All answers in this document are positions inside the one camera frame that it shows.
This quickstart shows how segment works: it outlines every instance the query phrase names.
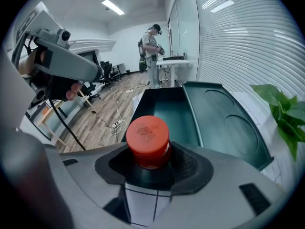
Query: white desk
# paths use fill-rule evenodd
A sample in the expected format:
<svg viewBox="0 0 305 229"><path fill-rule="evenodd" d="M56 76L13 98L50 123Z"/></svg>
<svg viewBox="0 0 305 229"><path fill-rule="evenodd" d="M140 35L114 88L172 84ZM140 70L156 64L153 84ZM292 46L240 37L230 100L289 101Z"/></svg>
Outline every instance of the white desk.
<svg viewBox="0 0 305 229"><path fill-rule="evenodd" d="M116 64L113 64L112 67L111 67L111 69L113 70L113 73L114 73L114 69L115 69L115 68L118 68L118 71L119 71L119 74L120 74L120 79L121 79L121 71L120 71L119 66L120 66L121 64L124 64L124 63L116 63Z"/></svg>
<svg viewBox="0 0 305 229"><path fill-rule="evenodd" d="M191 63L188 60L176 59L176 60L158 60L157 67L161 69L159 66L170 67L171 66L171 87L175 87L175 68L180 64L188 64Z"/></svg>

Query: ceiling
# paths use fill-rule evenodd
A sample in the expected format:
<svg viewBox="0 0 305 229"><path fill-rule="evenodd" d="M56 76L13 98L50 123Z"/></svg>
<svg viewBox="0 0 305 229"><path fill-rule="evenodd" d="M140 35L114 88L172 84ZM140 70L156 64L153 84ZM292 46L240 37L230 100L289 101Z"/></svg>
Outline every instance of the ceiling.
<svg viewBox="0 0 305 229"><path fill-rule="evenodd" d="M101 3L103 0L31 0L30 3L37 4L42 1L54 16L60 19L75 17L98 20L108 24L119 17L142 16L146 9L160 11L164 8L165 0L110 0L124 11L124 15L118 15L112 10L106 10Z"/></svg>

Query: man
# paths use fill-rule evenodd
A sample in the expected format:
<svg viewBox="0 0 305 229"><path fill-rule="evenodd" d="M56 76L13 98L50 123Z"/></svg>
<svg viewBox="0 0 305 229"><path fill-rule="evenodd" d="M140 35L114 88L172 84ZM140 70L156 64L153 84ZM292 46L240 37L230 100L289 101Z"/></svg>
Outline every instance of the man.
<svg viewBox="0 0 305 229"><path fill-rule="evenodd" d="M161 87L159 71L157 69L157 55L158 53L162 53L163 49L157 46L157 41L154 37L157 34L161 35L162 31L160 25L155 24L148 28L148 31L142 37L150 88Z"/></svg>

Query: gray pants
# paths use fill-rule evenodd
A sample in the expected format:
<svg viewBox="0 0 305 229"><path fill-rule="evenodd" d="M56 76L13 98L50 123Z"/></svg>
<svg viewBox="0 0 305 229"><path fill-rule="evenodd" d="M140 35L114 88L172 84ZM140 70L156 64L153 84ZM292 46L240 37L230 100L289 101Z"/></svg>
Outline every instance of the gray pants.
<svg viewBox="0 0 305 229"><path fill-rule="evenodd" d="M152 61L151 58L146 59L148 80L150 81L149 88L160 88L159 70L157 61Z"/></svg>

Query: red cap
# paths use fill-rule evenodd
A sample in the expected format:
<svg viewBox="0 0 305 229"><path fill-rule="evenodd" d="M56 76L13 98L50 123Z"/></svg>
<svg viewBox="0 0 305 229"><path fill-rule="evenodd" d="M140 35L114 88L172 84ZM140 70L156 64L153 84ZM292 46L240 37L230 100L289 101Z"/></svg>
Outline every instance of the red cap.
<svg viewBox="0 0 305 229"><path fill-rule="evenodd" d="M168 127L156 116L142 116L129 125L126 141L137 157L159 159L164 155L169 142Z"/></svg>

